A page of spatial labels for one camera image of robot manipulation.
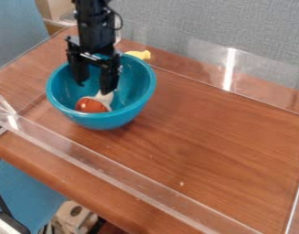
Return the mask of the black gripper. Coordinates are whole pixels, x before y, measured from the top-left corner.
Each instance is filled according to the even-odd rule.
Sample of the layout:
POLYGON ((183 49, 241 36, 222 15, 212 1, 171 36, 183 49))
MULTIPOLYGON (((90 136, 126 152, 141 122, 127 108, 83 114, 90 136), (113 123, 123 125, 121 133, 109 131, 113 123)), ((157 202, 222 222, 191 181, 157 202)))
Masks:
POLYGON ((67 36, 66 56, 79 86, 90 78, 90 65, 101 68, 99 88, 110 94, 119 84, 122 55, 115 49, 115 36, 67 36))

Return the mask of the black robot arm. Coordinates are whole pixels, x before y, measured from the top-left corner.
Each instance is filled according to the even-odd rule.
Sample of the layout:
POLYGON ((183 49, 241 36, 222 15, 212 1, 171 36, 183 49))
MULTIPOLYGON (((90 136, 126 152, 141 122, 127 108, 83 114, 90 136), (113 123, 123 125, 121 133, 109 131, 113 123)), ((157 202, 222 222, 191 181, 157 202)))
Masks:
POLYGON ((109 6, 111 0, 71 0, 75 5, 75 19, 79 35, 67 36, 67 61, 79 86, 90 78, 90 66, 101 69, 99 89, 110 94, 119 84, 122 55, 115 49, 115 16, 118 12, 109 6))

